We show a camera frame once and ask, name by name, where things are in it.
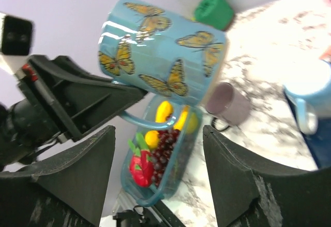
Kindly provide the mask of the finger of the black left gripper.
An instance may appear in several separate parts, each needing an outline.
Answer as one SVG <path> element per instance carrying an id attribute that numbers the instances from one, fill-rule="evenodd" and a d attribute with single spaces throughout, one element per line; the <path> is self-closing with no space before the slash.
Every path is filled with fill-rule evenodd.
<path id="1" fill-rule="evenodd" d="M 58 131 L 73 141 L 119 116 L 147 94 L 143 89 L 89 74 L 68 56 L 48 60 L 44 55 L 32 55 L 27 63 L 37 76 L 33 91 Z"/>

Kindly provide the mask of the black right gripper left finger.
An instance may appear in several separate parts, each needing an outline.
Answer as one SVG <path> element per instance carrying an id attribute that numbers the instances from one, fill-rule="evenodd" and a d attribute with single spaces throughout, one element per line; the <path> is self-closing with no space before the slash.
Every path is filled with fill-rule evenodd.
<path id="1" fill-rule="evenodd" d="M 99 226 L 115 127 L 16 172 L 1 173 L 1 226 Z"/>

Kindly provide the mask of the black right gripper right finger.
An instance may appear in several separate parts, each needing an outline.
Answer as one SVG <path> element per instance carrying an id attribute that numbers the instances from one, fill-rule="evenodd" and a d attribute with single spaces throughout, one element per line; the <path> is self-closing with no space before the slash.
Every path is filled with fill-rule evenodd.
<path id="1" fill-rule="evenodd" d="M 276 163 L 208 125 L 203 147 L 218 226 L 330 226 L 330 168 Z"/>

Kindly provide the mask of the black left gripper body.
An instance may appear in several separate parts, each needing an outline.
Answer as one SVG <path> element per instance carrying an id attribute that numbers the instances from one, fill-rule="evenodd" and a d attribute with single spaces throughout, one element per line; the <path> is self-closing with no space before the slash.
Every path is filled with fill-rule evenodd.
<path id="1" fill-rule="evenodd" d="M 29 79 L 17 82 L 24 99 L 6 108 L 1 104 L 1 171 L 19 162 L 32 164 L 57 143 L 72 139 L 60 118 Z"/>

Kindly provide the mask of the purple ceramic mug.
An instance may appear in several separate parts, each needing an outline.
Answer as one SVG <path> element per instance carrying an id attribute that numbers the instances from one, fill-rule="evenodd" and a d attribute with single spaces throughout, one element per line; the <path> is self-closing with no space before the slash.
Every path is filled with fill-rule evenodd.
<path id="1" fill-rule="evenodd" d="M 213 116 L 211 126 L 223 132 L 242 124 L 249 116 L 251 104 L 233 85 L 222 82 L 215 87 L 204 107 Z"/>

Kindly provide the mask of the blue butterfly mug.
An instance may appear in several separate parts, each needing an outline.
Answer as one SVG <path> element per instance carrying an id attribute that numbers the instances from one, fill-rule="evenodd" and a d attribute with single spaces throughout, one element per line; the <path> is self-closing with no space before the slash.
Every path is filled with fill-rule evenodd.
<path id="1" fill-rule="evenodd" d="M 208 25 L 140 0 L 119 0 L 102 26 L 98 58 L 103 73 L 173 104 L 167 122 L 120 117 L 145 128 L 171 128 L 184 105 L 204 104 L 222 70 L 227 36 Z"/>

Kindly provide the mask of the blue white gradient mug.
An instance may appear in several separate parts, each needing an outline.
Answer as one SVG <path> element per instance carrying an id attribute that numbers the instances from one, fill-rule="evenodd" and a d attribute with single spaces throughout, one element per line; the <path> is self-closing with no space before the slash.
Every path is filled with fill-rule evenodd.
<path id="1" fill-rule="evenodd" d="M 316 133 L 318 120 L 330 118 L 330 63 L 316 60 L 295 64 L 283 86 L 285 95 L 294 104 L 300 131 Z"/>

